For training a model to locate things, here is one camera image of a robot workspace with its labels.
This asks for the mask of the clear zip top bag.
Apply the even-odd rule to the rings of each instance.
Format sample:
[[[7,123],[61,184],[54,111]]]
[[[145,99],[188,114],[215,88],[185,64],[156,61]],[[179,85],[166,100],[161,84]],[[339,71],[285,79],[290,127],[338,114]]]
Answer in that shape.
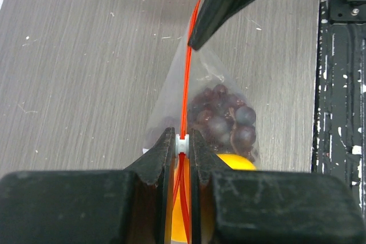
[[[218,56],[208,47],[195,53],[187,45],[197,21],[196,4],[185,35],[148,120],[142,147],[146,153],[167,127],[182,140],[200,132],[209,152],[234,170],[256,170],[256,113]]]

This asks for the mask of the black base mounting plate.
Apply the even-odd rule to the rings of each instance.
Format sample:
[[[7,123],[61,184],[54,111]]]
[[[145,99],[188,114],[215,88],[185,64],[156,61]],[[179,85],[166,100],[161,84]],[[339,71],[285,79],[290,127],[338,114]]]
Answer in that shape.
[[[365,0],[320,0],[312,171],[352,190],[365,165]]]

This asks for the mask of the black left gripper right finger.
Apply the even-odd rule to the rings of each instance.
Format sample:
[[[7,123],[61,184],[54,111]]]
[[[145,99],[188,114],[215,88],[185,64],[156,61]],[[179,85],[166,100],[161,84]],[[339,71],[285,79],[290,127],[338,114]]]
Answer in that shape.
[[[331,175],[231,169],[190,131],[191,243],[364,243],[349,188]]]

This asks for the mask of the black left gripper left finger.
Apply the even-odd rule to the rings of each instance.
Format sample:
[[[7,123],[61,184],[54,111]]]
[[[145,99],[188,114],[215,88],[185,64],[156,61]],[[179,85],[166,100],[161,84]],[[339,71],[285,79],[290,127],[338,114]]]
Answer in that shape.
[[[175,130],[122,170],[15,171],[1,179],[2,243],[169,243]]]

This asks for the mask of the dark red grape bunch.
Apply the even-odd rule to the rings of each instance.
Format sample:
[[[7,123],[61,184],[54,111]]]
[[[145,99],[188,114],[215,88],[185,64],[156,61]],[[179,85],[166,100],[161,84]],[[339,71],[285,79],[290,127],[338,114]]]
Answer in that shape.
[[[205,86],[188,103],[188,127],[198,130],[211,151],[257,163],[256,112],[244,95],[223,83]]]

